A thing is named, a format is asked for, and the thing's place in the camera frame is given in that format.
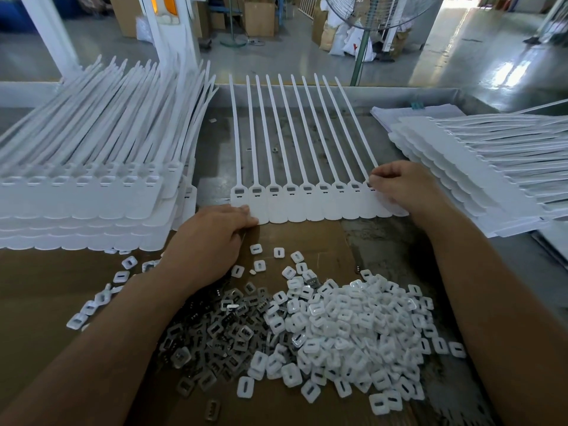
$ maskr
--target hand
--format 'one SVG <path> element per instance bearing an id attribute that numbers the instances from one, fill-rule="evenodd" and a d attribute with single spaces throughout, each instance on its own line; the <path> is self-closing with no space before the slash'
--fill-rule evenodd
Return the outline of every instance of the hand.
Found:
<path id="1" fill-rule="evenodd" d="M 405 160 L 383 164 L 371 171 L 369 183 L 406 209 L 422 228 L 432 218 L 455 209 L 422 164 Z"/>
<path id="2" fill-rule="evenodd" d="M 183 294 L 189 297 L 235 264 L 241 246 L 238 230 L 258 223 L 248 206 L 202 208 L 181 225 L 151 273 L 158 272 L 160 279 L 181 285 Z"/>

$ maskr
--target person's left hand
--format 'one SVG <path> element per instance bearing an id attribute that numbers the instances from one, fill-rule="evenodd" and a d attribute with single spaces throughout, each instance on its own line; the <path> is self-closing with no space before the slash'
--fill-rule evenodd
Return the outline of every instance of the person's left hand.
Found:
<path id="1" fill-rule="evenodd" d="M 229 270 L 241 246 L 238 230 L 258 223 L 248 206 L 202 208 L 181 225 L 152 273 L 190 296 Z"/>

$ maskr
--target fan pole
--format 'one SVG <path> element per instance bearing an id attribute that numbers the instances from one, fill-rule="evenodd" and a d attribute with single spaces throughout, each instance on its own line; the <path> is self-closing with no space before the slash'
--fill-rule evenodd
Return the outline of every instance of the fan pole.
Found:
<path id="1" fill-rule="evenodd" d="M 231 24 L 231 41 L 223 42 L 221 44 L 228 48 L 242 48 L 246 45 L 245 43 L 237 43 L 235 40 L 235 32 L 233 31 L 233 3 L 232 0 L 229 0 L 229 23 Z"/>
<path id="2" fill-rule="evenodd" d="M 370 34 L 371 31 L 368 29 L 365 29 L 365 31 L 363 31 L 361 44 L 359 45 L 359 54 L 357 54 L 357 59 L 355 60 L 355 68 L 353 69 L 353 76 L 351 76 L 351 84 L 349 84 L 352 87 L 359 85 L 359 77 L 361 76 L 363 60 L 365 59 L 365 52 L 367 52 L 367 45 L 369 44 Z"/>

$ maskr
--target person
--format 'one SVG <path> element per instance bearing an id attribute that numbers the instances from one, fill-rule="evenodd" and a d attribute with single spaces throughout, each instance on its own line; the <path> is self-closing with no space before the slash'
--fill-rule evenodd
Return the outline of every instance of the person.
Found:
<path id="1" fill-rule="evenodd" d="M 469 356 L 502 421 L 566 424 L 566 332 L 507 269 L 485 236 L 408 161 L 375 168 L 370 183 L 429 236 Z M 248 207 L 203 208 L 160 264 L 134 276 L 88 329 L 0 415 L 3 426 L 122 424 L 158 338 L 184 301 L 235 263 Z"/>

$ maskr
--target shiny gray floor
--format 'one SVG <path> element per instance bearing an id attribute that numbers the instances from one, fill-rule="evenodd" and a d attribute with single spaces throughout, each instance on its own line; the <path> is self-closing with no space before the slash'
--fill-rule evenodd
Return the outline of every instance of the shiny gray floor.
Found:
<path id="1" fill-rule="evenodd" d="M 565 65 L 568 49 L 549 45 L 529 47 L 522 40 L 531 35 L 542 17 L 464 7 L 446 0 L 422 51 L 404 53 L 395 63 L 367 63 L 362 85 L 460 87 L 501 111 L 534 106 L 568 95 Z M 83 65 L 98 54 L 106 60 L 117 55 L 138 60 L 157 59 L 149 43 L 124 38 L 114 18 L 66 22 Z M 247 74 L 282 74 L 300 80 L 313 74 L 337 76 L 349 83 L 354 59 L 334 57 L 311 39 L 311 21 L 295 11 L 280 33 L 265 39 L 264 46 L 232 49 L 220 45 L 226 33 L 217 33 L 210 59 L 217 80 L 228 82 L 232 74 L 244 82 Z M 0 33 L 0 80 L 58 80 L 59 72 L 38 35 Z"/>

